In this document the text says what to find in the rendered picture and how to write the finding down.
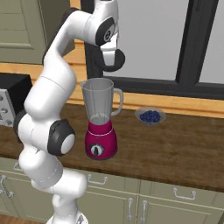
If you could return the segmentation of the olive cupboard door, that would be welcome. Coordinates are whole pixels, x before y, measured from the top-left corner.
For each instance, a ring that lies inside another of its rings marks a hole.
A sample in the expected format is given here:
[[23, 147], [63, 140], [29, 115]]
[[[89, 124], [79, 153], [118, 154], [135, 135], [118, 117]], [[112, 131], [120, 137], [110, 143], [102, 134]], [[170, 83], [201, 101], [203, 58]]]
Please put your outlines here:
[[[128, 198], [132, 198], [132, 219], [127, 221]], [[137, 195], [107, 190], [86, 191], [78, 199], [78, 207], [87, 217], [88, 224], [135, 224]]]
[[47, 223], [53, 216], [53, 196], [33, 188], [29, 178], [7, 178], [4, 183], [14, 196], [0, 194], [0, 214], [40, 223]]
[[144, 224], [221, 224], [223, 209], [140, 195], [137, 224], [141, 224], [142, 201], [147, 200]]

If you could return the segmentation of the clear blender jar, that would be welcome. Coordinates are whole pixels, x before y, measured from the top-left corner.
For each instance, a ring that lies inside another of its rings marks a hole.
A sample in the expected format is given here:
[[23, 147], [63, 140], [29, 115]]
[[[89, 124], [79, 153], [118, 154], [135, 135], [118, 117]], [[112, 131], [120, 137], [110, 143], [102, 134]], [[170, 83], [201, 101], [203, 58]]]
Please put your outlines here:
[[[111, 116], [117, 116], [123, 108], [123, 91], [114, 88], [114, 82], [106, 78], [84, 80], [80, 84], [88, 120], [95, 125], [103, 125]], [[114, 93], [119, 94], [118, 109], [113, 111]]]

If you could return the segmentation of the grey glass bowl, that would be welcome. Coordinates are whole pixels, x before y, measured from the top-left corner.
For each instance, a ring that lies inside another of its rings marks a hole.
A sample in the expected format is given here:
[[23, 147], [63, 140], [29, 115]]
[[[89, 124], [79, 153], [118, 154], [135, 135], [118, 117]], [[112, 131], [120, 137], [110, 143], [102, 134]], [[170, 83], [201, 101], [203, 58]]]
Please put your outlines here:
[[[160, 120], [159, 120], [158, 122], [144, 122], [144, 121], [142, 121], [142, 120], [140, 119], [140, 115], [141, 115], [143, 112], [146, 112], [146, 111], [148, 111], [148, 110], [156, 110], [156, 111], [160, 114], [160, 116], [161, 116]], [[163, 122], [163, 121], [165, 120], [165, 118], [166, 118], [165, 112], [164, 112], [162, 109], [160, 109], [160, 108], [153, 108], [153, 107], [141, 107], [141, 108], [139, 108], [139, 109], [136, 110], [136, 112], [135, 112], [135, 116], [136, 116], [136, 118], [137, 118], [140, 122], [142, 122], [142, 123], [144, 123], [144, 124], [146, 124], [146, 125], [150, 125], [150, 126], [159, 124], [159, 123]]]

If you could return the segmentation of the olive wall cupboard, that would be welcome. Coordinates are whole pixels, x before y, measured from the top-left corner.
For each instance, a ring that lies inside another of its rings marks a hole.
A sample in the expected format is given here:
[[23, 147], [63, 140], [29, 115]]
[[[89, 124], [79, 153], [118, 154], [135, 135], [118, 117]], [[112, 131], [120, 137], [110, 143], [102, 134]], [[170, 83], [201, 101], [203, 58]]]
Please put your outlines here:
[[0, 62], [42, 64], [70, 0], [0, 0]]

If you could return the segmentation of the olive drawer front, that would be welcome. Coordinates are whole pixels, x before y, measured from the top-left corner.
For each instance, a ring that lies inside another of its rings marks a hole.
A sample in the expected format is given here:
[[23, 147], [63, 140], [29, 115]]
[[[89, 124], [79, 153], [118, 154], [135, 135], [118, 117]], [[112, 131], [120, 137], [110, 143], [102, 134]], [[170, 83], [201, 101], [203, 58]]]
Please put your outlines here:
[[[112, 192], [120, 193], [133, 193], [137, 194], [139, 192], [140, 181], [136, 178], [127, 178], [111, 174], [93, 172], [93, 171], [84, 171], [77, 169], [64, 168], [63, 174], [68, 177], [76, 177], [83, 175], [87, 180], [87, 190], [107, 190]], [[105, 185], [93, 185], [88, 183], [88, 174], [92, 175], [92, 180], [102, 182], [104, 177], [108, 177], [108, 181]]]
[[28, 179], [23, 171], [13, 169], [16, 162], [16, 159], [0, 157], [0, 175], [5, 175], [7, 178]]
[[[172, 189], [178, 189], [178, 195], [191, 197], [191, 191], [196, 192], [195, 200], [178, 199], [174, 196]], [[170, 185], [154, 181], [142, 180], [140, 184], [140, 193], [145, 196], [152, 196], [165, 200], [174, 200], [195, 205], [209, 206], [224, 209], [224, 192], [214, 192], [191, 188], [181, 185]]]

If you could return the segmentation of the black and silver toaster oven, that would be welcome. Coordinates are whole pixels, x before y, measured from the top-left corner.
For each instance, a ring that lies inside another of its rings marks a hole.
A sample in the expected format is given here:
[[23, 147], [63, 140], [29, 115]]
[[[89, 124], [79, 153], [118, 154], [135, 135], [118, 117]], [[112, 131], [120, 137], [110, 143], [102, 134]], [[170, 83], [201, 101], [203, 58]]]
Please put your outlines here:
[[13, 126], [31, 88], [29, 74], [0, 73], [0, 125]]

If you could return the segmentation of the magenta blender base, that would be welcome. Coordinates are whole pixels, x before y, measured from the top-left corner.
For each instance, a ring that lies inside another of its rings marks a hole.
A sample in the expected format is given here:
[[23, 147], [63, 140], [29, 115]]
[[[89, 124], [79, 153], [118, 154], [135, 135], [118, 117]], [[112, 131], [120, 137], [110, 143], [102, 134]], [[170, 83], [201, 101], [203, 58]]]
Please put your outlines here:
[[111, 120], [101, 125], [88, 123], [85, 152], [94, 160], [107, 160], [117, 153], [116, 132]]

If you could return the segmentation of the blueberries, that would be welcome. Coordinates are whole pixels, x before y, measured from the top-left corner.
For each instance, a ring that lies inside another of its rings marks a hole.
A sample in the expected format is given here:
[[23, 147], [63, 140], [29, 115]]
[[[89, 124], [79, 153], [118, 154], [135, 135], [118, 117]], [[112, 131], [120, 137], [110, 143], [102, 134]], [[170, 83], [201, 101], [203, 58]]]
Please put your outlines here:
[[156, 110], [148, 110], [140, 115], [140, 119], [147, 123], [157, 123], [161, 116]]

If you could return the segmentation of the black window frame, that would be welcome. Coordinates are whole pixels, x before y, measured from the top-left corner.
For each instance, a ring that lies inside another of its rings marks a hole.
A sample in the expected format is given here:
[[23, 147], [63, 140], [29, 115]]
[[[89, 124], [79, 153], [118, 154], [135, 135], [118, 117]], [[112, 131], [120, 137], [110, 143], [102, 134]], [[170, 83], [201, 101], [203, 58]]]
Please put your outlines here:
[[125, 92], [224, 100], [224, 81], [201, 80], [217, 4], [222, 0], [117, 0], [122, 68], [100, 69], [100, 49], [85, 45], [87, 77]]

